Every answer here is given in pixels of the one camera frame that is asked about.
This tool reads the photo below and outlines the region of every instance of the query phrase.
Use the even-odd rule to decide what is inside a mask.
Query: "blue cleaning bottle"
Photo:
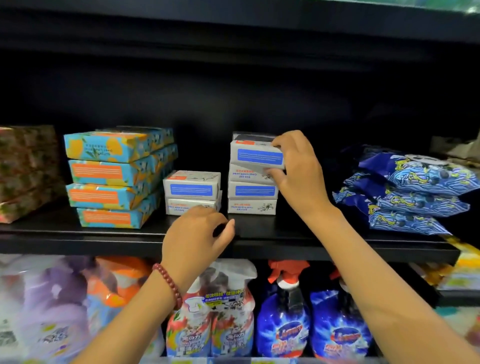
[[[341,290],[312,292],[311,346],[319,359],[361,360],[372,343],[372,334],[357,305],[340,279]]]
[[[277,292],[269,296],[257,318],[258,354],[269,358],[302,355],[310,330],[310,313],[299,288],[299,274],[310,265],[304,260],[268,261]]]

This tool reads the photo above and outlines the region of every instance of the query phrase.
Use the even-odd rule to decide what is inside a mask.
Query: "stacked soap boxes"
[[[67,192],[81,225],[141,228],[178,157],[172,130],[119,126],[64,138],[73,178]]]
[[[183,215],[203,205],[219,211],[222,201],[219,172],[178,170],[163,180],[167,215]]]
[[[228,213],[275,215],[278,187],[265,168],[284,168],[273,135],[234,133],[230,144]]]
[[[65,194],[51,125],[0,127],[0,223]]]

